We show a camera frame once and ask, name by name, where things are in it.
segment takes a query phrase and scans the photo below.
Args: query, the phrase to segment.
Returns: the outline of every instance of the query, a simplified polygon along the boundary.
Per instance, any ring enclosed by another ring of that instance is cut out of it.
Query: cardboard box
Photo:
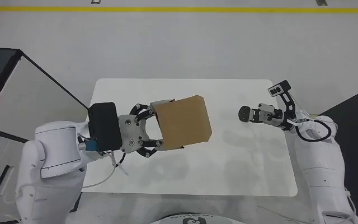
[[[203,97],[196,95],[159,104],[154,109],[165,148],[175,149],[209,140],[211,126]]]

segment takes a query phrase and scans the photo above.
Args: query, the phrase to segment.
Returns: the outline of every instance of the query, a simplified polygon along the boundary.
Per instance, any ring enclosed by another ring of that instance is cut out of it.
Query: screw
[[[125,121],[125,125],[130,126],[131,124],[132,124],[132,122],[130,120]]]
[[[129,144],[130,146],[133,146],[133,145],[135,145],[135,142],[134,142],[134,140],[132,139],[132,140],[129,140],[128,144]]]

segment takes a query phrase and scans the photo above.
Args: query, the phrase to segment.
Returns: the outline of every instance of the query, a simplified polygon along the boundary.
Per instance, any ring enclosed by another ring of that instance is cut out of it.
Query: yellow line
[[[2,12],[358,13],[358,8],[0,6]]]

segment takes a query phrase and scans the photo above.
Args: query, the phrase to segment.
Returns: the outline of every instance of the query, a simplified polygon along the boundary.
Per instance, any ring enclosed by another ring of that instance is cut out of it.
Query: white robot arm
[[[35,140],[23,147],[18,173],[16,205],[23,223],[64,224],[81,189],[94,186],[83,186],[88,163],[109,156],[112,175],[126,153],[137,151],[148,158],[165,150],[161,139],[148,137],[145,122],[155,115],[155,104],[169,101],[137,104],[128,115],[118,117],[113,103],[94,104],[88,110],[89,122],[53,122],[38,127]],[[124,152],[118,163],[114,150]]]
[[[312,223],[358,223],[355,208],[352,210],[348,201],[350,193],[344,186],[345,164],[335,141],[335,123],[327,116],[312,118],[304,110],[295,112],[290,89],[287,81],[268,89],[272,97],[281,96],[285,112],[266,104],[259,104],[258,109],[243,106],[240,120],[273,125],[295,136],[297,161],[310,193]]]

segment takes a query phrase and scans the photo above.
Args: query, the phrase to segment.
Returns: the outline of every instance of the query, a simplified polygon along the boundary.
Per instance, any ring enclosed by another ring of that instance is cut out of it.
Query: white tabletop
[[[267,89],[269,80],[155,80],[101,79],[91,104],[112,101],[117,114],[128,114],[137,104],[164,99],[203,96],[213,134],[206,143],[182,150],[157,152],[144,158],[126,155],[123,167],[105,183],[84,192],[295,196],[297,186],[283,131],[265,124],[242,123],[238,110],[264,102],[277,107]],[[148,120],[147,132],[161,137],[157,121]],[[115,153],[117,161],[122,152]],[[88,164],[84,185],[100,182],[112,171],[109,158]]]

